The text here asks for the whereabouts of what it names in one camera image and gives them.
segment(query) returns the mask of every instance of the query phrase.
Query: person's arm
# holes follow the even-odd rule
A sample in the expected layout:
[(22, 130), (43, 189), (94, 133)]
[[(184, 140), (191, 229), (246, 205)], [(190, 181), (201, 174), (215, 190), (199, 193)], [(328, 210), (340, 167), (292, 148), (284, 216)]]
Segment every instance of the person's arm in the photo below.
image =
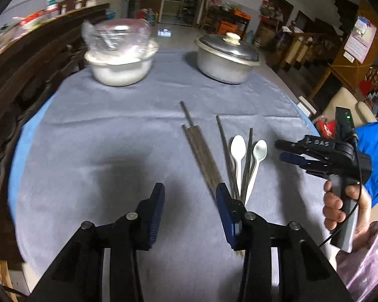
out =
[[(324, 186), (325, 226), (328, 230), (337, 227), (346, 215), (340, 211), (343, 201), (331, 192), (332, 183), (327, 181)], [(346, 194), (357, 200), (360, 186), (348, 186)], [(356, 233), (353, 239), (353, 251), (348, 254), (340, 251), (336, 256), (337, 273), (356, 302), (364, 301), (369, 292), (378, 283), (378, 222), (370, 224), (371, 197), (362, 188), (359, 201)]]

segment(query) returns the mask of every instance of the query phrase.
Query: beige cushion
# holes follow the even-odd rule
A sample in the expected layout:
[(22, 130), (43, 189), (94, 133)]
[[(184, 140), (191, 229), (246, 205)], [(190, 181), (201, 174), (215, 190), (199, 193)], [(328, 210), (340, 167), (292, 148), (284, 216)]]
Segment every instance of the beige cushion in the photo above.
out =
[(350, 109), (355, 127), (362, 126), (368, 122), (377, 121), (370, 108), (364, 102), (358, 102), (353, 94), (345, 87), (341, 87), (335, 94), (322, 115), (324, 115), (328, 121), (335, 120), (336, 107)]

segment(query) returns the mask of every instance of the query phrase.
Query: white spoon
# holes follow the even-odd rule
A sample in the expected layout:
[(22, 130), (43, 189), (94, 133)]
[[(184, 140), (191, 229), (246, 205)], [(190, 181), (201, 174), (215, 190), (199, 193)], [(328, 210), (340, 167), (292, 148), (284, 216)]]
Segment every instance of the white spoon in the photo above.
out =
[(259, 140), (254, 146), (254, 158), (256, 161), (255, 167), (252, 170), (251, 178), (249, 179), (248, 189), (246, 190), (246, 198), (244, 205), (247, 204), (249, 197), (251, 196), (252, 190), (254, 189), (256, 174), (258, 173), (259, 164), (266, 158), (267, 155), (267, 144), (263, 140)]
[(233, 156), (236, 163), (238, 194), (241, 193), (241, 160), (245, 156), (245, 153), (245, 140), (241, 135), (237, 135), (236, 137), (234, 137), (231, 143), (231, 155)]

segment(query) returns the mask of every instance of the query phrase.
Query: plastic bag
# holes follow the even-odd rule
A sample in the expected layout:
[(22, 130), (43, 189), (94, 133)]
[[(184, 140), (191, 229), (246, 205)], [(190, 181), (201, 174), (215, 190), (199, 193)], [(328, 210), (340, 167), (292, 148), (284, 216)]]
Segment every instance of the plastic bag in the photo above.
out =
[(81, 34), (97, 60), (141, 60), (147, 54), (151, 28), (144, 19), (113, 19), (93, 26), (84, 21)]

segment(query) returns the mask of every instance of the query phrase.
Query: white tag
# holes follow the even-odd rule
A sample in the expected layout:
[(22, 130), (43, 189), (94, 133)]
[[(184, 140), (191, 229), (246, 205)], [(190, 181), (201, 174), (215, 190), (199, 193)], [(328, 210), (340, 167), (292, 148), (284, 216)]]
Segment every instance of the white tag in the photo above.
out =
[(344, 51), (343, 56), (344, 56), (347, 60), (349, 60), (351, 63), (353, 63), (353, 61), (354, 61), (354, 57), (353, 57), (350, 53), (348, 53), (347, 51)]

